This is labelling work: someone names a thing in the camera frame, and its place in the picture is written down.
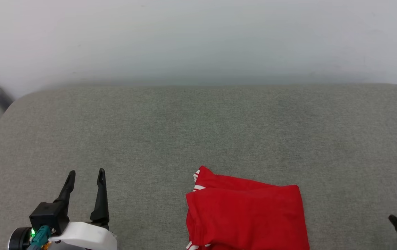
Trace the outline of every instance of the red cloth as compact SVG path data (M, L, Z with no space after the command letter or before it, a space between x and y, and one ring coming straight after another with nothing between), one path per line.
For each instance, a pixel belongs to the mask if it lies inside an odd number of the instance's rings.
M186 194L189 250L309 250L298 186L216 175L205 166L194 177Z

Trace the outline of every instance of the gray fabric surface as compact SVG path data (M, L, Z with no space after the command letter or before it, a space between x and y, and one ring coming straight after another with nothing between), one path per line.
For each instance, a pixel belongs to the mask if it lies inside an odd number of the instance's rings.
M0 249L76 170L88 221L105 168L123 249L184 249L192 174L297 184L312 249L397 249L397 85L80 87L16 101L0 121Z

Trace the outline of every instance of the white stripe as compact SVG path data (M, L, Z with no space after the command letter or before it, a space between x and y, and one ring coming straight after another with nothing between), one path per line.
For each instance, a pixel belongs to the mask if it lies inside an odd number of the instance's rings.
M205 187L200 186L200 185L195 185L194 189L202 190L202 189L205 189Z
M200 170L197 170L197 172L195 172L194 176L194 182L197 182L197 178L198 178L198 174L200 173Z

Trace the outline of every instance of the gray fabric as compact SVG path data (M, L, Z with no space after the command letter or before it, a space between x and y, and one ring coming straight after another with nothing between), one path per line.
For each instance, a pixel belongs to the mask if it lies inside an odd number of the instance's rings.
M312 249L397 249L397 85L79 87L27 95L0 121L0 249L76 170L88 221L105 168L124 249L184 249L192 174L297 184Z

